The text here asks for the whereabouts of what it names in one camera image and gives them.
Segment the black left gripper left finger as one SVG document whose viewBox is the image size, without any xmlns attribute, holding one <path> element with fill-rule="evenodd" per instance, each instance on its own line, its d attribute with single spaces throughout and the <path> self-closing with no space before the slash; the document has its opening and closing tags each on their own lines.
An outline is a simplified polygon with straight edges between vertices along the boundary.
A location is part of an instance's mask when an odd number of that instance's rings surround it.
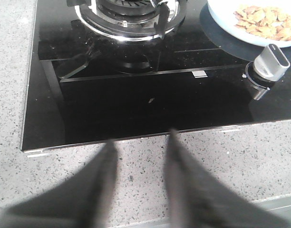
<svg viewBox="0 0 291 228">
<path fill-rule="evenodd" d="M 8 208 L 0 228 L 104 228 L 113 198 L 118 151 L 108 141 L 79 172 Z"/>
</svg>

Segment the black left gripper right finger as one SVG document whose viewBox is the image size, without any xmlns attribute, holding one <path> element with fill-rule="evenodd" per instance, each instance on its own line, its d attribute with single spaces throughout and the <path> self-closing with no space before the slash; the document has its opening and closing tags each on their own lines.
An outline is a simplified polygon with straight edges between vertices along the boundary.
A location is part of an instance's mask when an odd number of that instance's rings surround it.
<svg viewBox="0 0 291 228">
<path fill-rule="evenodd" d="M 164 165 L 172 228 L 291 228 L 228 189 L 180 143 L 171 130 Z"/>
</svg>

